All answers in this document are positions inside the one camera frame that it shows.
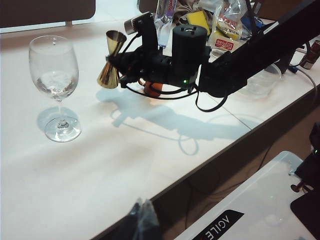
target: black cylindrical motor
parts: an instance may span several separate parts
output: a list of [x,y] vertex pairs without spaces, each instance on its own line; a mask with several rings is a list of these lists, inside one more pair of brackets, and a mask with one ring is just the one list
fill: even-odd
[[179,25],[172,34],[172,69],[176,76],[193,76],[202,62],[207,30],[198,25]]

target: empty wine glass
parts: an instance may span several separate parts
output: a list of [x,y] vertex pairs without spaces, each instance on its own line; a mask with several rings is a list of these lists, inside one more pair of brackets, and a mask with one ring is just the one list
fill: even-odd
[[61,102],[75,90],[79,70],[72,43],[61,36],[39,36],[29,44],[29,68],[37,89],[58,103],[60,116],[45,126],[45,135],[55,142],[69,142],[81,133],[77,119],[63,116]]

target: floor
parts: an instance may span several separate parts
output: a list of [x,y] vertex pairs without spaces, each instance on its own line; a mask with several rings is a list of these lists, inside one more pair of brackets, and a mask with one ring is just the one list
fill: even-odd
[[284,150],[295,153],[301,159],[307,157],[310,153],[309,134],[313,124],[317,121],[320,121],[320,106],[245,164],[237,166],[239,167],[237,171],[229,177],[222,175],[224,164],[214,160],[213,164],[202,169],[200,173],[190,176],[155,200],[154,208],[163,232],[163,239],[172,240],[178,236],[234,190],[239,183],[254,174],[262,160],[262,165],[264,165]]

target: transparent plastic cup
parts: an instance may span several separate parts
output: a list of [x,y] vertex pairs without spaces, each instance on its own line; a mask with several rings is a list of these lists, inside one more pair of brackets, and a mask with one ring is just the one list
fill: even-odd
[[264,98],[269,95],[277,82],[281,79],[281,71],[271,64],[247,80],[247,85],[239,91],[255,98]]

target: white tabletop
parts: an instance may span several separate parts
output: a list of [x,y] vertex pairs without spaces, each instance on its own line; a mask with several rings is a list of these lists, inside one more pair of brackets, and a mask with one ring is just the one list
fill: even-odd
[[[290,185],[296,185],[300,179],[288,173],[301,162],[293,153],[281,152],[175,240],[192,240],[226,210],[244,215],[221,236],[221,240],[233,240],[235,236],[247,240],[315,239],[290,209],[291,202],[303,192],[291,190]],[[211,234],[213,237],[208,233],[206,239],[215,239],[214,230]]]
[[[1,35],[1,239],[88,240],[138,197],[156,196],[248,133],[223,108],[199,111],[195,96],[164,101],[101,88],[108,30],[125,32],[123,21]],[[79,83],[62,110],[83,132],[71,142],[43,132],[58,108],[29,74],[28,44],[40,35],[74,44]]]

